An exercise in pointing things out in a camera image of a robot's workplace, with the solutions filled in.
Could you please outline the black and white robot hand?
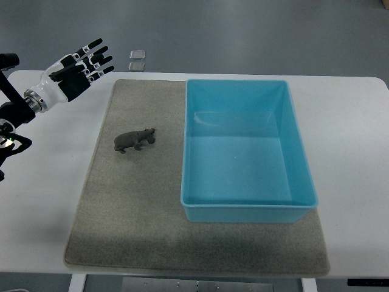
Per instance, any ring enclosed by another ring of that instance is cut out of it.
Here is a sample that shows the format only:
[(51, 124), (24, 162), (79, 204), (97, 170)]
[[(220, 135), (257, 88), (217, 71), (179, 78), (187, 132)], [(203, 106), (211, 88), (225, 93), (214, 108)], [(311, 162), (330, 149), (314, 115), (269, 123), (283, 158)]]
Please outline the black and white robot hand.
[(108, 46), (100, 47), (102, 42), (99, 38), (63, 56), (41, 74), (40, 82), (24, 93), (24, 100), (34, 113), (75, 100), (93, 82), (114, 70), (107, 66), (112, 57), (104, 56)]

